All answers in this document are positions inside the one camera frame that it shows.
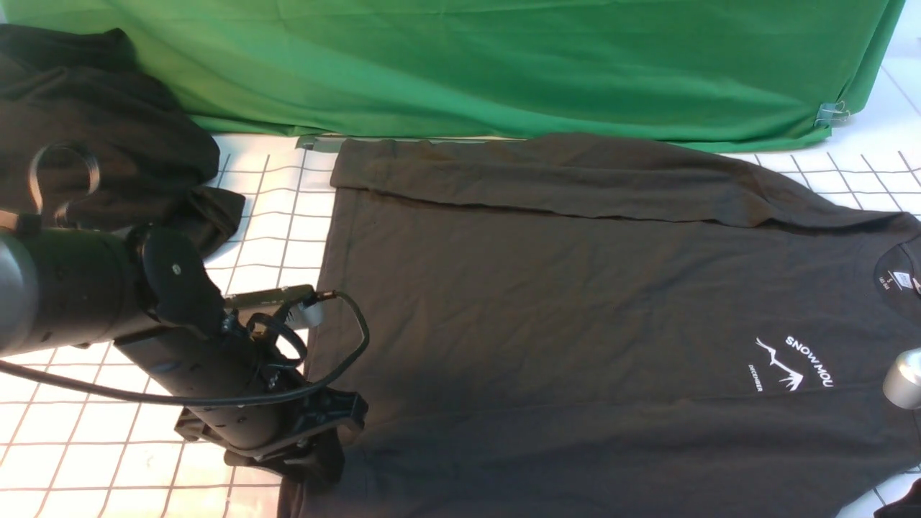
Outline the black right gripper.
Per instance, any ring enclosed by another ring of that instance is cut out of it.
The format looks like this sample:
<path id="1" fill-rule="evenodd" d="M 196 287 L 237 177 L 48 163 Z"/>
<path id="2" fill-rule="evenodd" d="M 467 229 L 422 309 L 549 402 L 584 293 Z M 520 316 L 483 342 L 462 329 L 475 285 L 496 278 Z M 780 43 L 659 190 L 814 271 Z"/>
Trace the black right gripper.
<path id="1" fill-rule="evenodd" d="M 907 495 L 877 509 L 873 516 L 875 518 L 920 518 L 921 480 L 915 480 Z"/>

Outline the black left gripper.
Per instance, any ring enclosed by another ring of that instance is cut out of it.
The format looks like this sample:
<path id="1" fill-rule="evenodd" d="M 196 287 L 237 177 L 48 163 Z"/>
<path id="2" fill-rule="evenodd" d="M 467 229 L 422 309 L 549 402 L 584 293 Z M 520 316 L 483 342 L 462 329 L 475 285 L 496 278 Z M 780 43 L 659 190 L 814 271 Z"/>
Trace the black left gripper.
<path id="1" fill-rule="evenodd" d="M 289 402 L 182 409 L 175 432 L 187 442 L 206 440 L 232 459 L 263 461 L 309 449 L 314 437 L 348 427 L 364 429 L 369 405 L 354 391 L 322 388 Z"/>

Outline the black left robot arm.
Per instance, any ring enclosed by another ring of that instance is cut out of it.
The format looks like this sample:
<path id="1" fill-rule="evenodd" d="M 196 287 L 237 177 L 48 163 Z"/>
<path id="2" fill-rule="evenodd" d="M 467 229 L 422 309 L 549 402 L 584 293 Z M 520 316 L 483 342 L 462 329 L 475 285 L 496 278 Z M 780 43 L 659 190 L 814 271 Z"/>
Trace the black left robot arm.
<path id="1" fill-rule="evenodd" d="M 318 381 L 300 373 L 297 334 L 341 299 L 361 332 L 358 347 Z M 206 440 L 251 463 L 341 455 L 340 427 L 361 432 L 368 404 L 332 389 L 368 347 L 366 321 L 341 291 L 283 286 L 224 297 L 187 236 L 165 227 L 125 235 L 3 230 L 2 355 L 109 342 L 167 391 L 152 396 L 36 373 L 2 370 L 74 391 L 181 408 L 184 440 Z"/>

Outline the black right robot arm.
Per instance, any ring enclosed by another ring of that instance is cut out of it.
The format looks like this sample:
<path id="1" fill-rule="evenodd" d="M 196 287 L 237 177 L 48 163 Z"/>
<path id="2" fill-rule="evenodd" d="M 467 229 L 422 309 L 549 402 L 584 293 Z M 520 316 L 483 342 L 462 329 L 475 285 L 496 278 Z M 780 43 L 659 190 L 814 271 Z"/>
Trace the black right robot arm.
<path id="1" fill-rule="evenodd" d="M 920 409 L 920 350 L 902 353 L 889 369 L 884 380 L 884 394 L 901 409 Z M 920 517 L 920 479 L 915 480 L 907 495 L 885 504 L 874 517 Z"/>

